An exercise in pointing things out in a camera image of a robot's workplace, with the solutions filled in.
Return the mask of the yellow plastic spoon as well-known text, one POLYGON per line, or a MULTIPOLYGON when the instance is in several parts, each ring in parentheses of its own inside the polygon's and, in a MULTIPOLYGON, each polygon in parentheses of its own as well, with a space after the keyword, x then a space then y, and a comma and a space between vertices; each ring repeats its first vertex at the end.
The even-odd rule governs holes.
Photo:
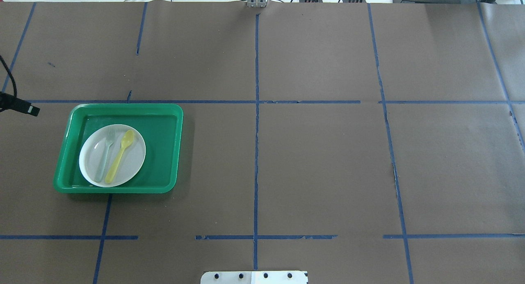
POLYGON ((124 133, 123 137, 121 138, 119 151, 105 176, 104 181, 106 184, 111 184, 114 181, 116 177, 116 173, 120 166, 122 157, 124 155, 124 152, 129 146, 133 144, 134 138, 135 138, 135 133, 133 130, 127 130, 124 133))

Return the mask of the white round plate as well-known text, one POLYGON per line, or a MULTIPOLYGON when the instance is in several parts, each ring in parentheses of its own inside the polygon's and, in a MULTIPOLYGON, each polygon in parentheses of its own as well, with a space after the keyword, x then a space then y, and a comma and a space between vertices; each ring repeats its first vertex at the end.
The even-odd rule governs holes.
POLYGON ((139 170, 141 170, 145 159, 146 143, 139 131, 129 125, 116 124, 102 127, 87 138, 81 147, 78 165, 82 176, 88 183, 96 187, 111 188, 123 185, 135 177, 139 170), (94 180, 95 175, 97 174, 97 169, 103 154, 107 130, 110 128, 116 129, 116 140, 109 150, 103 179, 101 182, 96 182, 94 180), (111 184, 106 184, 104 181, 105 176, 119 151, 121 138, 127 130, 134 131, 134 142, 125 150, 114 181, 111 184))

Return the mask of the green plastic tray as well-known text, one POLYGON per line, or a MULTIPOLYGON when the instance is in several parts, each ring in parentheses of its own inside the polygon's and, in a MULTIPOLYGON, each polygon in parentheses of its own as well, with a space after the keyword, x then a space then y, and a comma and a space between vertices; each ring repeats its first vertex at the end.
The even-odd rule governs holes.
POLYGON ((54 176, 61 193, 157 194, 176 184, 183 127, 183 111, 167 103, 92 103, 76 106, 68 118, 54 176), (78 165, 87 138, 107 125, 129 125, 146 143, 141 170, 123 185, 101 188, 87 182, 78 165))

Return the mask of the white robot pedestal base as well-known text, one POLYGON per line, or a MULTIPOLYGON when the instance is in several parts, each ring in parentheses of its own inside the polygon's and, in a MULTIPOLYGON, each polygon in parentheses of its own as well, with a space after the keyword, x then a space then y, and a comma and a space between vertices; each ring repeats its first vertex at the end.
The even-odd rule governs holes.
POLYGON ((308 272, 300 270, 208 271, 201 284, 308 284, 308 272))

